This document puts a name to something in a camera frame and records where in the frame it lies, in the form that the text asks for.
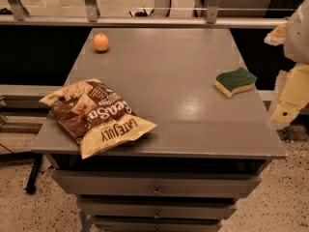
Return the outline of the orange fruit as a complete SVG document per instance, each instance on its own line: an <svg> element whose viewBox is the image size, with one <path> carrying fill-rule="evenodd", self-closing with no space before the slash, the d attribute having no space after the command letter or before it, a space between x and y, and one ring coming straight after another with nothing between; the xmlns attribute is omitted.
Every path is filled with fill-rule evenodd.
<svg viewBox="0 0 309 232"><path fill-rule="evenodd" d="M93 39L95 50L104 52L109 48L108 38L104 34L96 34Z"/></svg>

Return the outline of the bottom grey drawer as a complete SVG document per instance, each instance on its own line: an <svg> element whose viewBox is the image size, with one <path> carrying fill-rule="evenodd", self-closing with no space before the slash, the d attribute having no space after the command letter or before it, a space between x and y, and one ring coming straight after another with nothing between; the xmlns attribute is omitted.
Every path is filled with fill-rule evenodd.
<svg viewBox="0 0 309 232"><path fill-rule="evenodd" d="M94 225L108 232L217 232L218 220L95 216Z"/></svg>

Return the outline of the top grey drawer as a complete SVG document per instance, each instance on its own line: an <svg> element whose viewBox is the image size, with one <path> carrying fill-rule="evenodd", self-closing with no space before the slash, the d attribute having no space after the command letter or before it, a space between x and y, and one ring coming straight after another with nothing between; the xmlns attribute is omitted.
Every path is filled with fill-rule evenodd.
<svg viewBox="0 0 309 232"><path fill-rule="evenodd" d="M55 170L52 178L70 194L244 198L259 175Z"/></svg>

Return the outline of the green and yellow sponge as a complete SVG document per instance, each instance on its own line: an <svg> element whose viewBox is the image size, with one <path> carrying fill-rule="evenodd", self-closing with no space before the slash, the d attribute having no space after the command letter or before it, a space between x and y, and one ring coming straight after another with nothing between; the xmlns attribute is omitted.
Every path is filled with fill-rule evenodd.
<svg viewBox="0 0 309 232"><path fill-rule="evenodd" d="M229 99L234 94L251 90L256 80L257 77L254 74L239 67L234 71L219 74L213 85Z"/></svg>

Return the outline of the grey drawer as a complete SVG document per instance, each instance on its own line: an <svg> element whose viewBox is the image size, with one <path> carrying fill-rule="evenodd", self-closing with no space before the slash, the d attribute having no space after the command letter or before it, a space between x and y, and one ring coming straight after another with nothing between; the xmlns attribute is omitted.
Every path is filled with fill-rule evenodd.
<svg viewBox="0 0 309 232"><path fill-rule="evenodd" d="M70 194L244 198L259 175L55 170L52 178Z"/></svg>
<svg viewBox="0 0 309 232"><path fill-rule="evenodd" d="M77 205L90 215L133 218L227 219L236 206L185 199L77 198Z"/></svg>
<svg viewBox="0 0 309 232"><path fill-rule="evenodd" d="M218 220L95 216L94 225L108 232L217 232Z"/></svg>

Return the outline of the Late July chips bag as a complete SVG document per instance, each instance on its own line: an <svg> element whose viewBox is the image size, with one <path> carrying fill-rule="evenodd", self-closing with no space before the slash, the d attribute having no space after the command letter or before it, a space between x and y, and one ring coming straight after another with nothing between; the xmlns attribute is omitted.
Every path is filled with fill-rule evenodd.
<svg viewBox="0 0 309 232"><path fill-rule="evenodd" d="M123 98L98 79L73 83L42 99L80 148L81 158L135 141L156 124L138 117Z"/></svg>

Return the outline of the middle grey drawer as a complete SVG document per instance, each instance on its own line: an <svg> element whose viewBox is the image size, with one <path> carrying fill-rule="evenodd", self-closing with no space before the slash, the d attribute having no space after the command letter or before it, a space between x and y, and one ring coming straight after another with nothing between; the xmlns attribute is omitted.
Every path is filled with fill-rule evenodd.
<svg viewBox="0 0 309 232"><path fill-rule="evenodd" d="M133 218L227 219L236 206L185 199L77 198L77 205L90 215Z"/></svg>

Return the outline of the metal railing frame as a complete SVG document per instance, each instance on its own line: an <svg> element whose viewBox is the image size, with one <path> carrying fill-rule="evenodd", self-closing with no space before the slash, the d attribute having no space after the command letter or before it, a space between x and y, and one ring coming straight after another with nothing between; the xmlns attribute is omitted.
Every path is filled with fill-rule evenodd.
<svg viewBox="0 0 309 232"><path fill-rule="evenodd" d="M129 17L102 16L97 0L85 0L84 16L48 16L30 15L21 0L7 0L10 14L0 16L2 25L33 26L90 26L90 27L214 27L214 28L250 28L269 29L286 23L288 18L262 17L220 17L219 0L205 0L201 8L193 8L193 12L201 11L197 17L168 18L153 15Z"/></svg>

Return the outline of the grey drawer cabinet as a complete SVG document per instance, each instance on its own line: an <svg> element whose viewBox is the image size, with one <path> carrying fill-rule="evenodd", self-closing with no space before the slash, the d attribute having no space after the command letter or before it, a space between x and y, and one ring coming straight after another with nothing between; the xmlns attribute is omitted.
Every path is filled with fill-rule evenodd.
<svg viewBox="0 0 309 232"><path fill-rule="evenodd" d="M156 124L142 138L83 159L53 117L38 134L34 151L55 170L261 175L286 152L267 126L256 91L225 97L213 85L220 73L243 62L224 29L108 29L109 50L85 44L68 83L97 78L120 95L140 118ZM227 203L241 198L74 194L76 198L185 199Z"/></svg>

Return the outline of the black stand leg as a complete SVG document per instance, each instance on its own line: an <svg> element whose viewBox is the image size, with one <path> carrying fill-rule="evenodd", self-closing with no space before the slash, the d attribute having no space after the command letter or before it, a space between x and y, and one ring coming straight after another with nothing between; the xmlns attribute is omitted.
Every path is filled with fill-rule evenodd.
<svg viewBox="0 0 309 232"><path fill-rule="evenodd" d="M36 192L36 180L38 173L40 171L40 167L42 164L42 154L36 154L34 164L32 166L32 170L29 175L29 179L25 188L25 191L28 194L34 194Z"/></svg>

